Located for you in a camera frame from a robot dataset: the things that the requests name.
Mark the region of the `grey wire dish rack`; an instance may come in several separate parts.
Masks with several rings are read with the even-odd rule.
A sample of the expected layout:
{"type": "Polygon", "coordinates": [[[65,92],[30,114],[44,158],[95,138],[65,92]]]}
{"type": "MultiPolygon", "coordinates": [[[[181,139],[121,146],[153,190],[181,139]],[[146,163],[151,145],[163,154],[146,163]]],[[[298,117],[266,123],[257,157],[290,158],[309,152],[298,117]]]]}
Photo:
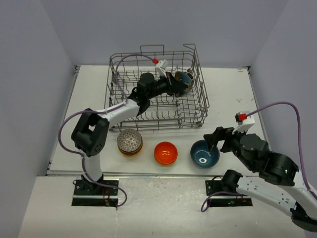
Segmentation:
{"type": "Polygon", "coordinates": [[[115,53],[110,56],[104,107],[114,106],[130,95],[141,74],[160,75],[150,59],[167,60],[166,70],[174,76],[183,72],[191,78],[188,93],[183,96],[166,93],[150,99],[149,108],[139,116],[113,125],[110,130],[163,130],[200,128],[210,107],[195,44],[184,44],[183,50],[167,51],[163,45],[143,45],[137,53],[115,53]]]}

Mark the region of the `dark blue glazed bowl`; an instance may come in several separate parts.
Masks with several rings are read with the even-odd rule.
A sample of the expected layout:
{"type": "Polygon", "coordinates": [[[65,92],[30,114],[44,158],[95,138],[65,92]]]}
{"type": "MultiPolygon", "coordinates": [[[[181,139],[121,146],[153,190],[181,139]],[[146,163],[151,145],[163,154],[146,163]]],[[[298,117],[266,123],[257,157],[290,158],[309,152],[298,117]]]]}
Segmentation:
{"type": "Polygon", "coordinates": [[[205,140],[198,140],[190,149],[190,157],[196,166],[207,169],[218,163],[220,151],[217,147],[209,150],[205,140]]]}

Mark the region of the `brown patterned white bowl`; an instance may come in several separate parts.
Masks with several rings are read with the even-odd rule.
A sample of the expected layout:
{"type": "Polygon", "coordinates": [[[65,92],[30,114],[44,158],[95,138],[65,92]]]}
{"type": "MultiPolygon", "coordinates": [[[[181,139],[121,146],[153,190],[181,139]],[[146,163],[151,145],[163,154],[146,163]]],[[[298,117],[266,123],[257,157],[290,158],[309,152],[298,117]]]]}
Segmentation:
{"type": "Polygon", "coordinates": [[[133,150],[143,146],[141,134],[134,129],[125,129],[117,136],[117,146],[121,149],[133,150]]]}

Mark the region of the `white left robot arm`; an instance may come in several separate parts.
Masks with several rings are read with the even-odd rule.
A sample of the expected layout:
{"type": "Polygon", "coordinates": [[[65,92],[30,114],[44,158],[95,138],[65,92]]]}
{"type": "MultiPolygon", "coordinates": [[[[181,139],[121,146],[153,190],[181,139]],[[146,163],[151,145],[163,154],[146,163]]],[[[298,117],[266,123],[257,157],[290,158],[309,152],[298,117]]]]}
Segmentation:
{"type": "Polygon", "coordinates": [[[86,109],[79,118],[71,135],[75,147],[83,152],[82,168],[87,182],[85,188],[92,195],[102,191],[103,172],[99,153],[103,150],[109,129],[114,125],[144,113],[150,106],[150,100],[162,94],[180,97],[192,87],[192,78],[184,72],[170,72],[159,80],[151,73],[143,73],[137,86],[126,100],[104,110],[86,109]]]}

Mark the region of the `mint green bowl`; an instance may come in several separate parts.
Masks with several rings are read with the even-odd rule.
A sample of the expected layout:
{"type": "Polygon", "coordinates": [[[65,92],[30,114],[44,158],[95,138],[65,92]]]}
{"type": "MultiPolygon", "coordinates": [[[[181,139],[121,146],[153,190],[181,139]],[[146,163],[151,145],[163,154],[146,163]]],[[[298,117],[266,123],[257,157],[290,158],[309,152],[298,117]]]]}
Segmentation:
{"type": "Polygon", "coordinates": [[[124,150],[124,151],[127,151],[127,152],[132,152],[132,151],[138,150],[139,148],[142,148],[142,146],[138,147],[137,149],[133,149],[133,150],[121,149],[120,147],[118,149],[121,149],[121,150],[124,150]]]}

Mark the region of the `yellow ribbed bowl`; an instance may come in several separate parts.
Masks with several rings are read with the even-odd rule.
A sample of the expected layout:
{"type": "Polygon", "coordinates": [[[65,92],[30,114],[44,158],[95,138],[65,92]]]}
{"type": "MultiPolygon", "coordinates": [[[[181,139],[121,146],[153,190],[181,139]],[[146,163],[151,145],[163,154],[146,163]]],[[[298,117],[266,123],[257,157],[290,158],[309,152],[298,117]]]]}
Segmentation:
{"type": "Polygon", "coordinates": [[[123,154],[124,156],[126,157],[133,157],[133,156],[136,156],[138,155],[142,150],[137,150],[137,151],[133,151],[133,152],[126,152],[126,151],[122,151],[120,150],[121,154],[123,154]]]}

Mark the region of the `blue floral bowl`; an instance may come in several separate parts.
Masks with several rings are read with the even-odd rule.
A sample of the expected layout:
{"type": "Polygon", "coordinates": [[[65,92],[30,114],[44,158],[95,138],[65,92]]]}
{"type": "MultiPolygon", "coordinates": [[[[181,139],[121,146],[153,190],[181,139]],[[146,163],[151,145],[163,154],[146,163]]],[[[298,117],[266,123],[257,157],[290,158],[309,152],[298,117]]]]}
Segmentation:
{"type": "Polygon", "coordinates": [[[174,78],[177,81],[187,85],[186,89],[184,89],[180,93],[176,93],[175,96],[176,97],[182,97],[182,96],[188,94],[190,92],[190,90],[192,89],[192,86],[193,86],[193,83],[194,83],[193,75],[189,71],[187,71],[187,72],[177,71],[175,73],[174,78]]]}

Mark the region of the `orange bowl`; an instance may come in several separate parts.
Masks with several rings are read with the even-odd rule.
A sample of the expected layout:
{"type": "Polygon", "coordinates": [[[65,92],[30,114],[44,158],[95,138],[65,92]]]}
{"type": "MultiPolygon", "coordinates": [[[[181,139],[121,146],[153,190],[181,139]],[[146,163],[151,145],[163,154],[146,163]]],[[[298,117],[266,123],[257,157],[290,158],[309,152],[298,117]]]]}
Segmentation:
{"type": "Polygon", "coordinates": [[[172,164],[174,164],[176,162],[175,160],[160,160],[160,159],[156,159],[156,162],[162,166],[170,166],[172,164]]]}
{"type": "Polygon", "coordinates": [[[160,142],[154,148],[154,158],[155,160],[175,160],[178,158],[177,147],[168,141],[160,142]]]}

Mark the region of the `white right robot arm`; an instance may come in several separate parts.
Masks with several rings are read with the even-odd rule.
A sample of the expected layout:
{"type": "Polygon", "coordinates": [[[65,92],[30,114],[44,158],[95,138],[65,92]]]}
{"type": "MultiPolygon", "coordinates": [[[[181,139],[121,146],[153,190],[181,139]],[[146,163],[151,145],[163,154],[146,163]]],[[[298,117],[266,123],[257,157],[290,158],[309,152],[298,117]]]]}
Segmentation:
{"type": "Polygon", "coordinates": [[[256,134],[235,132],[232,127],[218,127],[205,134],[204,140],[209,149],[222,141],[222,153],[233,153],[249,171],[264,180],[258,183],[235,170],[227,170],[221,180],[222,194],[255,198],[289,216],[301,229],[317,231],[317,200],[305,187],[303,174],[291,158],[271,151],[268,142],[256,134]]]}

